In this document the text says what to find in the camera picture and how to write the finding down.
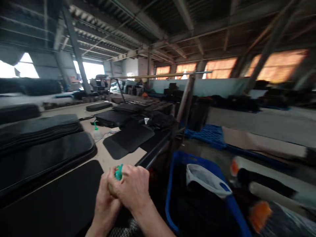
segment black foam pad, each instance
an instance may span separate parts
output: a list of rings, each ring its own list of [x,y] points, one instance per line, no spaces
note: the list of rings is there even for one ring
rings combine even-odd
[[[129,114],[114,110],[104,111],[94,115],[94,117],[97,121],[110,128],[123,126],[131,120],[131,116]]]
[[[98,110],[102,110],[102,109],[106,109],[108,107],[111,107],[112,104],[111,103],[98,103],[98,104],[94,104],[94,105],[89,105],[86,107],[86,110],[89,112],[94,112],[94,111],[98,111]]]
[[[1,236],[75,236],[93,218],[102,174],[90,161],[3,208]]]
[[[128,153],[134,152],[141,144],[153,137],[155,133],[149,128],[137,124],[129,126],[118,133],[107,137],[103,145],[113,159],[119,160]]]

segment stack of black mats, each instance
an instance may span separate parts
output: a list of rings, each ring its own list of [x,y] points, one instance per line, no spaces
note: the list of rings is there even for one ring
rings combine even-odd
[[[0,207],[95,156],[76,115],[26,120],[0,130]]]
[[[36,104],[6,106],[0,109],[0,124],[32,119],[40,116]]]
[[[102,125],[109,128],[122,127],[132,119],[131,114],[116,110],[104,111],[94,115],[94,117]]]

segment hand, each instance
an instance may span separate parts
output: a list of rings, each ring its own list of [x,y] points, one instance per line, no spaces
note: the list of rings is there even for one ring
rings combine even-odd
[[[108,176],[110,172],[101,176],[100,186],[96,195],[94,218],[86,237],[106,236],[112,229],[118,212],[122,206],[108,190]]]
[[[122,179],[118,181],[115,176],[115,168],[110,170],[108,182],[113,192],[135,216],[148,204],[152,203],[149,196],[149,172],[141,166],[123,165]]]

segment orange window covering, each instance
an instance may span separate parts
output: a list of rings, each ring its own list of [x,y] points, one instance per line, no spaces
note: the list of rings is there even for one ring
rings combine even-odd
[[[297,66],[307,54],[307,49],[273,53],[266,61],[257,80],[266,80],[271,83],[282,83],[289,79]],[[254,57],[246,76],[251,76],[257,66],[261,54]]]
[[[182,73],[182,72],[194,72],[195,68],[197,66],[197,63],[190,63],[190,64],[179,64],[177,66],[176,73]],[[175,79],[188,79],[189,77],[187,75],[175,77]]]
[[[237,61],[237,58],[219,59],[208,61],[205,67],[205,71],[213,71],[213,73],[207,73],[203,78],[216,79],[216,78],[228,78]]]
[[[156,75],[170,73],[170,66],[157,67]],[[165,80],[167,77],[157,77],[157,80]]]

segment green object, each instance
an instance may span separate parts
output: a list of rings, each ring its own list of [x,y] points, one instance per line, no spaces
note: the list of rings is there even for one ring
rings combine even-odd
[[[121,180],[122,179],[122,167],[123,167],[123,164],[121,164],[121,166],[117,166],[117,170],[115,171],[115,178],[117,180]]]
[[[95,121],[93,123],[94,123],[94,130],[95,131],[98,130],[98,127],[96,126]]]

